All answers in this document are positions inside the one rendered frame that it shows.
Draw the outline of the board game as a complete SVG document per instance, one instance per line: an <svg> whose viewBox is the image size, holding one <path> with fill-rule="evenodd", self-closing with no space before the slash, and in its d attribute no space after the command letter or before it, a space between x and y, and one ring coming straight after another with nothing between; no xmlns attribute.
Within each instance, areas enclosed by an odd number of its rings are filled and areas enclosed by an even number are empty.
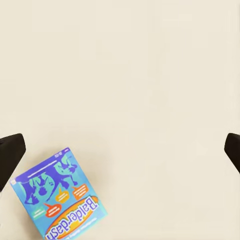
<svg viewBox="0 0 240 240"><path fill-rule="evenodd" d="M43 240L77 240L109 215L70 147L9 182Z"/></svg>

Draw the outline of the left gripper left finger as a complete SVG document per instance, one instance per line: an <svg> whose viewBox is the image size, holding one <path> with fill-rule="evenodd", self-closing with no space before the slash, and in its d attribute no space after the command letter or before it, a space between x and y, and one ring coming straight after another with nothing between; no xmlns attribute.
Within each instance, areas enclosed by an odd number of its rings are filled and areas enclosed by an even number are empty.
<svg viewBox="0 0 240 240"><path fill-rule="evenodd" d="M26 152L21 133L0 139L0 193Z"/></svg>

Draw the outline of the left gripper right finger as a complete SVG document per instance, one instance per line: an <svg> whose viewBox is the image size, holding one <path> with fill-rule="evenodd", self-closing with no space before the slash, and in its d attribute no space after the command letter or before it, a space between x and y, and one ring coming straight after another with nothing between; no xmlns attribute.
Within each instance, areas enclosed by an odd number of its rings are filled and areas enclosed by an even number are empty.
<svg viewBox="0 0 240 240"><path fill-rule="evenodd" d="M226 137L224 151L240 173L240 135L228 133Z"/></svg>

